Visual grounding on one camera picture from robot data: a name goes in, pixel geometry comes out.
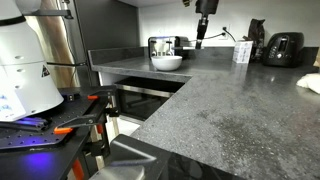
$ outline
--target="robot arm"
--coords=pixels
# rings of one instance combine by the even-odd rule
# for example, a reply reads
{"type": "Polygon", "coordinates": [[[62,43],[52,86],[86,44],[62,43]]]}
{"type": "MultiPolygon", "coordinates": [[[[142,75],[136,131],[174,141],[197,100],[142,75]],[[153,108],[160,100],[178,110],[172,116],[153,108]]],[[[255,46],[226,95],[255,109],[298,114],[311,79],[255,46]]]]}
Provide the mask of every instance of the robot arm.
{"type": "Polygon", "coordinates": [[[20,12],[31,13],[40,9],[41,0],[15,0],[20,12]]]}
{"type": "Polygon", "coordinates": [[[10,122],[51,109],[63,98],[46,68],[38,37],[15,1],[0,4],[0,121],[10,122]]]}
{"type": "MultiPolygon", "coordinates": [[[[182,0],[185,6],[189,6],[190,0],[182,0]]],[[[202,40],[206,34],[208,27],[209,14],[216,14],[219,0],[197,0],[196,13],[201,13],[201,19],[198,23],[198,35],[196,49],[201,49],[202,40]]]]}

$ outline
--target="oven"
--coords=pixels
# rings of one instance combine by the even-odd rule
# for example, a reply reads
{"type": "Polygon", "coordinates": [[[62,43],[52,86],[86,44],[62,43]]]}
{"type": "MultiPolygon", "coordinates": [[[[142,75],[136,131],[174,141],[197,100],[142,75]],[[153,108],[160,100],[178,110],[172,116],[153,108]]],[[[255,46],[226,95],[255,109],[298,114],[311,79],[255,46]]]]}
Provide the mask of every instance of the oven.
{"type": "Polygon", "coordinates": [[[141,124],[162,106],[184,83],[129,77],[115,83],[120,119],[141,124]]]}

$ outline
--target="white bowl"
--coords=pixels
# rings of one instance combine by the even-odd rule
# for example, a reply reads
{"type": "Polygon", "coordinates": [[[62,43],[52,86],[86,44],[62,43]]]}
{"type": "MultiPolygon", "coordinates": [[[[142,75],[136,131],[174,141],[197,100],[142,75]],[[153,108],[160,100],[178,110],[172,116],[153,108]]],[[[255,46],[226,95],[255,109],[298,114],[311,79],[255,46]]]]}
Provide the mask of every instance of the white bowl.
{"type": "Polygon", "coordinates": [[[161,71],[172,71],[181,65],[181,56],[153,56],[151,57],[153,66],[161,71]]]}

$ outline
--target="kitchen appliance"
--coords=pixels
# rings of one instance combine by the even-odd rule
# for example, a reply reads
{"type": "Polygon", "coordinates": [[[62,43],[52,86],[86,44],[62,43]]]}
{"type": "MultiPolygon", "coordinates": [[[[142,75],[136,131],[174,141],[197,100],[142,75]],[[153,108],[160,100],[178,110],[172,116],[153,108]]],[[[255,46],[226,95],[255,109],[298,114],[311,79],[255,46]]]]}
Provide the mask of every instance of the kitchen appliance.
{"type": "Polygon", "coordinates": [[[299,32],[274,34],[267,46],[262,63],[268,66],[296,67],[302,62],[304,36],[299,32]]]}
{"type": "Polygon", "coordinates": [[[115,85],[118,89],[120,118],[141,124],[184,83],[129,77],[115,85]]]}
{"type": "Polygon", "coordinates": [[[182,56],[186,57],[187,52],[184,46],[189,46],[187,37],[182,36],[157,36],[148,39],[148,52],[152,56],[182,56]]]}

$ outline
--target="gray granite countertop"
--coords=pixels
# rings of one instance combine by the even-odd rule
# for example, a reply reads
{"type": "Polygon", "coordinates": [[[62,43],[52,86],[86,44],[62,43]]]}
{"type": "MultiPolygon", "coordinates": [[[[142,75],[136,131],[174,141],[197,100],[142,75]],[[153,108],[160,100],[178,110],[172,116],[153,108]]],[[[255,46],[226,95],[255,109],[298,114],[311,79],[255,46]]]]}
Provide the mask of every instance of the gray granite countertop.
{"type": "Polygon", "coordinates": [[[95,71],[186,82],[133,137],[247,179],[320,179],[320,95],[296,69],[187,60],[172,72],[135,58],[95,71]]]}

